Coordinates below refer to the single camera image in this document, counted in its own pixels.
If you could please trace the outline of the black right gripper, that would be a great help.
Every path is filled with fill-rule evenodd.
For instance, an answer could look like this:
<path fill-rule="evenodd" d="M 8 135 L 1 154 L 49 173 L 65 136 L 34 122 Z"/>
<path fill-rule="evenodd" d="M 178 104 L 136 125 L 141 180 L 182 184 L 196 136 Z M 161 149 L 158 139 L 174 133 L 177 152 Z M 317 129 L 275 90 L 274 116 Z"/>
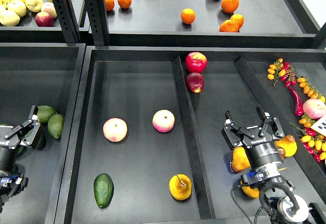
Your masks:
<path fill-rule="evenodd" d="M 260 104 L 256 107 L 256 112 L 262 124 L 244 128 L 232 121 L 231 114 L 227 110 L 222 135 L 230 150 L 240 146 L 244 148 L 253 170 L 259 170 L 269 163 L 279 166 L 283 163 L 283 158 L 275 140 L 285 136 L 281 124 L 277 117 L 270 117 Z"/>

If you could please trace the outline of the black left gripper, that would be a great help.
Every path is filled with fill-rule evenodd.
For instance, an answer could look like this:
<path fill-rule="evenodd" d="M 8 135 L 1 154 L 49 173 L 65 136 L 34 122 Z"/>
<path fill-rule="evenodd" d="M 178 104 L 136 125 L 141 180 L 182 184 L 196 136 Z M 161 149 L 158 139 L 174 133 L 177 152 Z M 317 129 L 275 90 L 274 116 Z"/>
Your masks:
<path fill-rule="evenodd" d="M 38 108 L 33 105 L 28 118 L 38 120 Z M 36 148 L 42 135 L 38 121 L 25 121 L 13 126 L 1 125 L 1 168 L 13 168 L 20 147 Z"/>

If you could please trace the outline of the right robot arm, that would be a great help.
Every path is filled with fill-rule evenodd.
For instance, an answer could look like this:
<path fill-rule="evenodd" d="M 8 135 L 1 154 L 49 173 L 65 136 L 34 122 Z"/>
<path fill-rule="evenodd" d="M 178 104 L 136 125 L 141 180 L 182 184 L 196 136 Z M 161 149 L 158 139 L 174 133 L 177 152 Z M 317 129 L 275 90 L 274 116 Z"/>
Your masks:
<path fill-rule="evenodd" d="M 316 223 L 325 223 L 325 215 L 316 203 L 307 204 L 293 193 L 293 184 L 279 170 L 283 158 L 275 143 L 285 137 L 279 119 L 272 117 L 259 105 L 256 108 L 260 125 L 240 127 L 229 113 L 222 135 L 232 151 L 244 150 L 251 166 L 249 173 L 241 175 L 240 187 L 259 190 L 260 210 L 268 213 L 271 223 L 309 223 L 312 216 Z"/>

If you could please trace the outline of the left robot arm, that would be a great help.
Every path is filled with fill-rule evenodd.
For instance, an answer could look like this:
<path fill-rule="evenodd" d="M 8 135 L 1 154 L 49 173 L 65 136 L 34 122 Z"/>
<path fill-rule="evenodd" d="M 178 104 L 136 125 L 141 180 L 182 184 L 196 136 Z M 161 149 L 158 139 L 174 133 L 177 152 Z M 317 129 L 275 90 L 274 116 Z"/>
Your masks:
<path fill-rule="evenodd" d="M 15 169 L 15 162 L 19 149 L 36 148 L 42 135 L 37 112 L 33 105 L 25 122 L 15 127 L 1 126 L 1 207 L 28 185 L 29 179 Z"/>

